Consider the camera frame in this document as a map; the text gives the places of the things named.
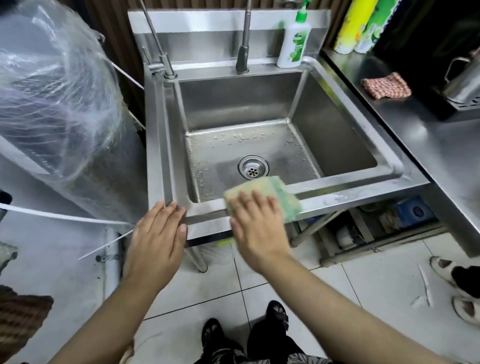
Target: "drain strainer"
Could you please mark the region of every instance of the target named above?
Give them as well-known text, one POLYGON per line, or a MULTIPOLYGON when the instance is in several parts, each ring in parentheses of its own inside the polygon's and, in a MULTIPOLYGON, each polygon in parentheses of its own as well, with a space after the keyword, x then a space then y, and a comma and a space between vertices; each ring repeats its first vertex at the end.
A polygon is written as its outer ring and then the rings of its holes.
POLYGON ((267 176, 270 171, 268 162, 255 154, 244 156, 239 162, 239 172, 247 180, 267 176))

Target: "black pants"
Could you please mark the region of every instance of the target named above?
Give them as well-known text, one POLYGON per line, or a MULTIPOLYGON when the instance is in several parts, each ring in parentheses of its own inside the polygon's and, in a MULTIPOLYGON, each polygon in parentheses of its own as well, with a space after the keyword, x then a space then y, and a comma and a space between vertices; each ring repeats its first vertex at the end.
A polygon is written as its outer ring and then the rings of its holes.
POLYGON ((210 340, 204 348, 202 358, 196 364, 207 364, 212 361, 232 364, 261 359, 270 359, 272 364, 284 364, 290 354, 303 353, 303 350, 287 336, 280 321, 270 318, 253 325, 247 343, 248 358, 245 355, 238 355, 239 352, 243 353, 243 348, 234 340, 225 337, 210 340))
POLYGON ((455 267, 452 269, 452 278, 461 290, 480 298, 480 267, 455 267))

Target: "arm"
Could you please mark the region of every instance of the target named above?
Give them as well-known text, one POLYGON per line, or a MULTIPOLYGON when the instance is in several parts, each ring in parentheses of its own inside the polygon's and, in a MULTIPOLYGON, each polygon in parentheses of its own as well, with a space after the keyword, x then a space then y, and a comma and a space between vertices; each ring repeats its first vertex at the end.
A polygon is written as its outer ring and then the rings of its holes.
POLYGON ((118 363, 157 294, 181 263, 185 209, 157 204, 138 222, 120 285, 52 358, 50 364, 118 363))
POLYGON ((240 253, 268 280, 330 358, 347 364, 447 363, 355 305, 291 257, 275 199, 258 192, 241 193, 229 203, 240 253))

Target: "person's left hand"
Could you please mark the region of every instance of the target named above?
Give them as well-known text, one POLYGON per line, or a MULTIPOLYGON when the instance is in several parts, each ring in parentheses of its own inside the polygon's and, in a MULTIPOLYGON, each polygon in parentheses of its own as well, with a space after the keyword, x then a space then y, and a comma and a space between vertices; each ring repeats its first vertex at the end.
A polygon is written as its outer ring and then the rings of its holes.
POLYGON ((137 223, 125 262, 123 280, 158 294, 180 267, 187 226, 184 208, 158 201, 137 223))

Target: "sink backsplash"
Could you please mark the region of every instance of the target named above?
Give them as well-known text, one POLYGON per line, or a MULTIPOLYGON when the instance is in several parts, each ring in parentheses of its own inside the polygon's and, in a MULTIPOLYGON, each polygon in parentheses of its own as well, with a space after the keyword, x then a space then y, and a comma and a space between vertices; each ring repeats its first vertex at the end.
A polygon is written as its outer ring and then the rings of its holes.
MULTIPOLYGON (((149 11, 154 28, 172 64, 236 60, 243 34, 243 9, 149 11)), ((276 58, 280 54, 285 24, 295 21, 297 10, 252 10, 249 60, 276 58)), ((312 26, 305 55, 316 58, 324 42, 330 10, 309 10, 312 26)), ((154 60, 158 50, 142 11, 128 13, 144 62, 145 48, 154 60)))

